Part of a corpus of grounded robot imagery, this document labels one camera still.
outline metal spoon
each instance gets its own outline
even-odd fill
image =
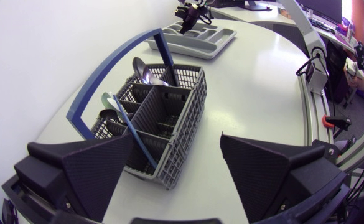
[[[103,106],[106,109],[111,109],[111,110],[115,110],[115,112],[117,113],[118,117],[121,119],[121,121],[123,123],[125,123],[126,121],[123,119],[121,110],[119,109],[117,103],[115,102],[114,98],[113,98],[113,94],[112,92],[104,92],[101,96],[101,102],[103,104]],[[130,113],[128,114],[128,118],[132,119],[134,114]]]
[[[169,86],[168,83],[155,77],[147,65],[140,58],[135,57],[132,61],[132,66],[134,72],[140,77],[144,84]]]

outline blue handle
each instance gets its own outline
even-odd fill
[[[136,129],[134,128],[133,124],[131,123],[131,121],[129,120],[128,116],[126,116],[126,113],[124,112],[124,109],[122,109],[121,103],[119,103],[117,96],[114,95],[113,96],[115,102],[117,103],[117,106],[122,114],[122,117],[124,119],[124,121],[126,122],[126,124],[129,127],[129,130],[131,130],[133,137],[135,138],[135,140],[138,142],[140,148],[142,149],[144,155],[146,155],[147,159],[149,160],[150,164],[154,167],[154,169],[157,168],[157,163],[155,162],[155,160],[152,158],[150,152],[147,150],[146,146],[144,145],[144,143],[142,142],[142,139],[140,139],[138,133],[136,132]]]
[[[82,86],[77,97],[75,97],[66,118],[74,126],[74,128],[81,134],[85,139],[94,139],[95,136],[89,130],[88,126],[82,121],[81,115],[85,110],[90,98],[96,91],[97,87],[100,85],[101,81],[105,78],[108,72],[117,64],[117,62],[126,55],[130,50],[132,50],[137,44],[145,41],[147,38],[154,36],[154,40],[158,46],[161,53],[162,60],[167,66],[172,66],[174,61],[170,55],[168,45],[166,44],[164,34],[161,29],[149,30],[139,34],[129,41],[127,41],[122,46],[118,47],[113,53],[111,53],[90,75],[88,80]]]

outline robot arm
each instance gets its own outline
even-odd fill
[[[179,0],[179,2],[185,6],[178,7],[175,11],[175,15],[183,19],[182,29],[180,30],[181,34],[193,28],[198,19],[203,20],[201,17],[208,19],[209,22],[203,20],[205,23],[211,24],[211,20],[206,16],[207,8],[205,5],[211,4],[214,0]],[[321,95],[327,83],[325,66],[327,52],[325,44],[295,0],[278,0],[278,2],[287,9],[298,26],[309,51],[309,57],[315,58],[309,62],[313,69],[310,69],[310,72],[306,72],[306,74],[311,92]]]
[[[309,58],[317,58],[310,61],[313,69],[310,70],[310,73],[307,73],[306,78],[309,82],[310,91],[321,95],[322,90],[327,83],[325,65],[327,51],[325,49],[325,44],[295,0],[277,0],[277,2],[281,3],[286,8],[296,23],[296,26],[304,38]]]
[[[206,24],[211,24],[211,19],[206,16],[208,12],[206,3],[211,4],[214,0],[179,0],[185,7],[178,7],[175,16],[183,19],[181,34],[185,34],[193,28],[198,19]]]

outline basket handle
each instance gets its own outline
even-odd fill
[[[85,139],[94,139],[95,136],[89,130],[88,126],[82,121],[81,115],[85,110],[90,98],[98,88],[99,84],[103,81],[108,72],[117,64],[117,62],[124,57],[135,46],[145,41],[147,38],[154,36],[154,40],[161,53],[162,60],[167,66],[172,66],[174,61],[170,55],[168,45],[166,44],[164,34],[161,29],[154,29],[143,32],[125,44],[118,47],[113,53],[111,53],[90,75],[88,80],[83,84],[78,95],[75,97],[71,104],[71,107],[66,115],[66,118],[74,126],[74,128]]]

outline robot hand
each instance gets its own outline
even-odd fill
[[[193,28],[198,19],[201,19],[206,24],[211,24],[211,19],[206,16],[208,12],[205,4],[212,3],[214,0],[179,0],[185,7],[178,7],[175,11],[175,16],[183,19],[181,34]]]
[[[352,82],[354,78],[358,77],[359,79],[364,78],[364,72],[361,71],[357,62],[352,61],[350,58],[346,58],[344,70],[347,72],[347,78]]]

